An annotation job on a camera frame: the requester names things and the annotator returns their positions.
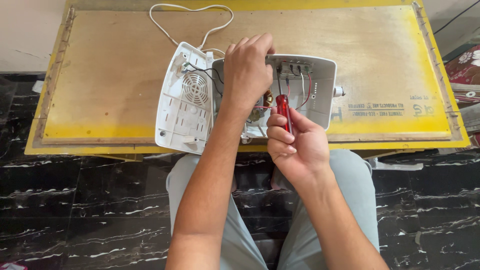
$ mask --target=white wall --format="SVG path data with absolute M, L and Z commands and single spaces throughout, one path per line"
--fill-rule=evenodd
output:
M 476 0 L 424 0 L 433 31 Z M 0 73 L 44 72 L 65 0 L 0 0 Z M 441 55 L 480 34 L 480 3 L 435 35 Z
M 0 0 L 0 72 L 45 72 L 65 0 Z

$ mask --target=wooden table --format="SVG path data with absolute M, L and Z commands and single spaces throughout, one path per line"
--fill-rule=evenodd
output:
M 224 51 L 242 37 L 270 32 L 279 53 L 336 61 L 336 85 L 346 95 L 333 101 L 331 149 L 378 156 L 469 144 L 421 1 L 162 2 L 234 11 L 232 23 L 209 35 L 204 48 Z M 67 1 L 26 154 L 140 160 L 139 154 L 173 152 L 154 141 L 159 94 L 177 47 L 148 17 L 156 3 Z M 153 17 L 177 41 L 194 46 L 230 19 L 220 9 L 165 10 Z M 265 143 L 255 140 L 239 151 L 266 151 Z

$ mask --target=leg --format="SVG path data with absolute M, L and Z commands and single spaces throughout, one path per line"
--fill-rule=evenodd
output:
M 361 230 L 379 250 L 375 188 L 369 163 L 349 150 L 338 149 L 330 151 L 330 167 Z M 276 171 L 274 181 L 280 187 L 291 186 L 280 171 Z M 327 269 L 317 234 L 300 198 L 295 203 L 278 269 Z
M 197 166 L 200 156 L 187 155 L 181 158 L 167 177 L 168 198 L 170 200 L 171 232 L 183 192 Z M 266 270 L 264 259 L 260 254 L 245 223 L 241 219 L 237 206 L 230 196 L 227 220 L 223 230 L 220 269 L 262 269 Z

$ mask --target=hand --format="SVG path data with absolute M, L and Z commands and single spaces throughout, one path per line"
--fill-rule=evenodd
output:
M 254 35 L 231 44 L 223 66 L 225 87 L 221 108 L 241 113 L 246 119 L 258 99 L 273 82 L 273 69 L 265 65 L 265 56 L 275 53 L 272 35 Z
M 294 135 L 288 133 L 285 116 L 272 108 L 267 121 L 268 153 L 297 191 L 312 187 L 312 181 L 330 170 L 330 150 L 325 129 L 290 108 Z

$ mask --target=black marble floor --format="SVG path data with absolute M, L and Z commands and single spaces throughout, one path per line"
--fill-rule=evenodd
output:
M 26 156 L 39 95 L 33 83 L 18 81 L 0 79 L 0 263 L 163 269 L 170 243 L 165 180 L 184 154 L 143 162 Z M 381 255 L 391 269 L 479 269 L 480 154 L 424 162 L 421 171 L 373 173 Z M 266 153 L 239 154 L 233 197 L 254 239 L 281 243 L 293 195 L 271 190 L 272 169 Z

